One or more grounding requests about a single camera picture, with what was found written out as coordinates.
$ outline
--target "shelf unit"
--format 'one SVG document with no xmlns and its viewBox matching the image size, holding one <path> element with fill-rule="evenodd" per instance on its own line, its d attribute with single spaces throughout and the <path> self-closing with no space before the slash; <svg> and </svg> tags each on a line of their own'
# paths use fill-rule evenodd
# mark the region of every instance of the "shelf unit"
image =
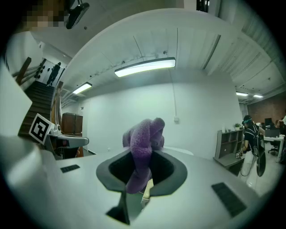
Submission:
<svg viewBox="0 0 286 229">
<path fill-rule="evenodd" d="M 243 143 L 243 130 L 223 133 L 218 131 L 214 159 L 233 174 L 238 175 L 243 159 L 236 158 Z"/>
</svg>

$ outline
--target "purple towel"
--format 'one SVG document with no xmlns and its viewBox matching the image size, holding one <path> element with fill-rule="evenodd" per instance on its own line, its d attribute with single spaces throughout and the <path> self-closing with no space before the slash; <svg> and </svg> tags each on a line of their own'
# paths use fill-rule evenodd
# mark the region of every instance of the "purple towel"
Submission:
<svg viewBox="0 0 286 229">
<path fill-rule="evenodd" d="M 161 118 L 153 121 L 145 119 L 123 134 L 123 146 L 130 146 L 135 163 L 135 171 L 126 184 L 128 193 L 141 191 L 151 178 L 149 162 L 152 146 L 164 146 L 164 126 L 165 122 Z"/>
</svg>

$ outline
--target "ceiling light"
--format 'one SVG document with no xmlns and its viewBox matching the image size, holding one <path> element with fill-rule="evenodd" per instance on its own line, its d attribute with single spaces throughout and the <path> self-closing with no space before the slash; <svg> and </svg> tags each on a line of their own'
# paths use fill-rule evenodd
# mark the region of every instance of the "ceiling light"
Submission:
<svg viewBox="0 0 286 229">
<path fill-rule="evenodd" d="M 248 96 L 248 94 L 245 93 L 241 93 L 241 92 L 236 92 L 237 95 L 241 95 L 241 96 Z"/>
<path fill-rule="evenodd" d="M 137 72 L 144 72 L 159 68 L 173 68 L 176 65 L 174 57 L 147 60 L 140 63 L 132 64 L 114 71 L 118 77 L 127 76 Z"/>
<path fill-rule="evenodd" d="M 92 84 L 86 82 L 85 84 L 81 85 L 78 89 L 74 90 L 73 93 L 74 94 L 78 94 L 84 90 L 86 90 L 87 88 L 91 88 Z"/>
</svg>

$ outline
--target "red brick wall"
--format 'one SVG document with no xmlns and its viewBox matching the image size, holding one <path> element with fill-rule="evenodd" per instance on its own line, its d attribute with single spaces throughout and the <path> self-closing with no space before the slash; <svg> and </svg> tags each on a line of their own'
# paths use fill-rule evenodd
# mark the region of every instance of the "red brick wall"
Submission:
<svg viewBox="0 0 286 229">
<path fill-rule="evenodd" d="M 264 123 L 265 118 L 272 118 L 272 122 L 275 123 L 277 119 L 284 118 L 286 115 L 286 92 L 250 104 L 247 109 L 254 122 Z"/>
</svg>

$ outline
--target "black rubber pad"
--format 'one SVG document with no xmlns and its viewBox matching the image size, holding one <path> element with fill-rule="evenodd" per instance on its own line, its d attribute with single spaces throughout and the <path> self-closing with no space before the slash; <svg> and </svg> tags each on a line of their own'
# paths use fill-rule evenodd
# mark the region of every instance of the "black rubber pad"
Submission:
<svg viewBox="0 0 286 229">
<path fill-rule="evenodd" d="M 63 173 L 67 173 L 67 172 L 70 172 L 70 171 L 75 170 L 75 169 L 78 169 L 78 168 L 79 168 L 78 165 L 70 165 L 70 166 L 61 168 L 61 171 L 62 171 Z"/>
<path fill-rule="evenodd" d="M 232 217 L 235 217 L 246 209 L 245 204 L 225 185 L 225 183 L 214 184 L 211 187 Z"/>
</svg>

